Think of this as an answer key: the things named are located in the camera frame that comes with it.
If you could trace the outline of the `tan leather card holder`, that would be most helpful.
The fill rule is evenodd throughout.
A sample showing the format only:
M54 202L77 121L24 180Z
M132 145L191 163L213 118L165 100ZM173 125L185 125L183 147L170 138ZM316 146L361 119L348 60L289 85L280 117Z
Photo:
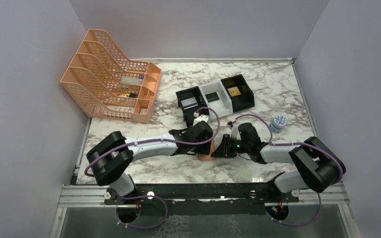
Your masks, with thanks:
M216 160L215 157L212 157L212 153L215 151L215 140L210 141L210 146L208 147L208 144L205 144L203 148L203 153L198 155L198 159L200 161L212 161Z

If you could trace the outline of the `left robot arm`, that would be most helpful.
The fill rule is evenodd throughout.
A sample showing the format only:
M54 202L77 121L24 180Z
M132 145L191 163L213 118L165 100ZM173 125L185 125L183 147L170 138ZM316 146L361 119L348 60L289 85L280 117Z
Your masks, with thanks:
M155 156L184 155L209 145L213 136L213 129L205 121L146 138L124 137L114 131L86 154L89 165L84 173L94 177L99 186L109 186L128 204L136 197L136 186L125 173L130 163Z

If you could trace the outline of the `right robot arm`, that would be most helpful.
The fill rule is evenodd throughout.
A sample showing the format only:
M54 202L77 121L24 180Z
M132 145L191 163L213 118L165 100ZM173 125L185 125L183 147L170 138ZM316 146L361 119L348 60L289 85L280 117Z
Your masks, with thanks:
M264 193L274 202L293 190L311 189L321 193L341 181L346 173L342 161L319 138L311 136L304 142L269 144L260 139L249 122L232 126L231 134L223 135L211 156L234 158L238 154L247 154L251 161L258 164L295 165L295 170L282 172L266 183Z

